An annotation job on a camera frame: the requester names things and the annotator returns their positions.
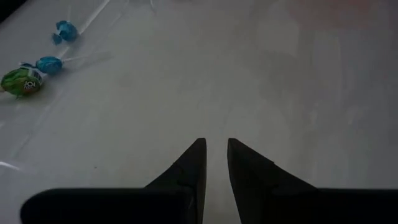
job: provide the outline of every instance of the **green lollipop wrapper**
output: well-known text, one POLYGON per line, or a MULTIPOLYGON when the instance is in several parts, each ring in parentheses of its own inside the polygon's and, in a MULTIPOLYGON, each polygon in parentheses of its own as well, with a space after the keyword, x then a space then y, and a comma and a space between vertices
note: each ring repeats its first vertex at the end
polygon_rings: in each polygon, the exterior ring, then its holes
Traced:
POLYGON ((1 80, 1 88, 16 96, 29 96, 40 90, 43 77, 33 68, 21 67, 7 73, 1 80))

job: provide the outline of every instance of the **white tabletop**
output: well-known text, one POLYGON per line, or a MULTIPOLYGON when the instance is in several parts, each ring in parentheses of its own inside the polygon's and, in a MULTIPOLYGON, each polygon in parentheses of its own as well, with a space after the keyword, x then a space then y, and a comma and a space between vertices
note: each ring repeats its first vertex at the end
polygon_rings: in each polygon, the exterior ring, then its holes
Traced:
POLYGON ((200 137, 205 223, 240 223, 228 138, 317 187, 397 188, 398 4, 347 2, 28 1, 0 24, 2 74, 108 54, 0 96, 0 223, 45 189, 143 187, 200 137), (69 5, 84 32, 55 47, 69 5))

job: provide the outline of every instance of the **candy wrapper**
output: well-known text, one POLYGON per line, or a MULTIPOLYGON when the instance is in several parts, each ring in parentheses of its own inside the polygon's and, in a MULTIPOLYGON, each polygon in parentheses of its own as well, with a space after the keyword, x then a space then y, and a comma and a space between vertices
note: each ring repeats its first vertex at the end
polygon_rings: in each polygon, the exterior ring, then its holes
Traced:
POLYGON ((57 58, 54 56, 47 56, 47 57, 42 57, 42 58, 38 59, 34 66, 27 62, 20 62, 19 65, 22 67, 37 69, 38 71, 40 71, 44 74, 56 75, 62 71, 63 64, 65 62, 71 62, 73 60, 81 60, 81 59, 88 58, 88 57, 91 57, 96 54, 104 54, 104 53, 105 52, 95 52, 95 53, 91 53, 89 55, 73 57, 73 58, 66 58, 66 59, 60 59, 60 58, 57 58))
POLYGON ((43 80, 38 70, 21 66, 3 76, 1 88, 17 97, 29 96, 40 90, 43 80))
POLYGON ((79 36, 77 28, 70 21, 57 22, 57 33, 52 34, 52 40, 55 45, 61 44, 62 40, 72 43, 79 36))

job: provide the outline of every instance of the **wrapped lollipop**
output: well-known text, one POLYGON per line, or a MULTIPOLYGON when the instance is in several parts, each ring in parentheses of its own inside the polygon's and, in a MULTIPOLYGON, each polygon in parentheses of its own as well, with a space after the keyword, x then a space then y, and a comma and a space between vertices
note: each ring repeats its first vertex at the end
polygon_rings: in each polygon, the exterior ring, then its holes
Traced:
POLYGON ((61 72, 63 68, 63 64, 65 62, 71 62, 74 60, 79 60, 79 59, 84 59, 87 57, 91 57, 93 54, 99 54, 100 52, 95 52, 91 53, 89 55, 83 55, 79 57, 73 57, 73 58, 66 58, 66 59, 60 59, 54 56, 47 56, 47 57, 42 57, 38 59, 35 63, 35 65, 26 63, 26 62, 21 62, 19 63, 20 66, 22 67, 29 67, 29 68, 36 68, 40 72, 48 75, 56 75, 59 72, 61 72))
POLYGON ((52 40, 55 45, 61 44, 62 40, 72 43, 79 36, 77 28, 70 21, 59 21, 55 25, 57 33, 52 34, 52 40))
POLYGON ((17 97, 29 96, 38 92, 42 84, 43 76, 39 71, 21 66, 3 76, 0 91, 7 91, 17 97))

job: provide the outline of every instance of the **lollipop stick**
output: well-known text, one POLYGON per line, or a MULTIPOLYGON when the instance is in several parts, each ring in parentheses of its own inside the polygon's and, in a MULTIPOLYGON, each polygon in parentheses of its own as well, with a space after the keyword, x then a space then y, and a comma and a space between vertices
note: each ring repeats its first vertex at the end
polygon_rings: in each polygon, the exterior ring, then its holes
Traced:
POLYGON ((89 55, 82 55, 82 56, 77 56, 77 57, 72 57, 72 58, 66 58, 66 59, 63 59, 62 62, 65 63, 65 62, 70 62, 70 61, 73 61, 73 60, 84 59, 84 58, 88 58, 88 57, 91 57, 91 56, 96 55, 96 54, 103 54, 103 53, 105 53, 105 52, 94 52, 94 53, 91 53, 89 55))
POLYGON ((10 169, 13 169, 13 170, 16 170, 16 171, 21 171, 21 168, 19 168, 17 166, 14 166, 14 165, 11 165, 11 164, 9 164, 7 162, 3 162, 3 161, 0 161, 0 167, 7 167, 7 168, 10 168, 10 169))

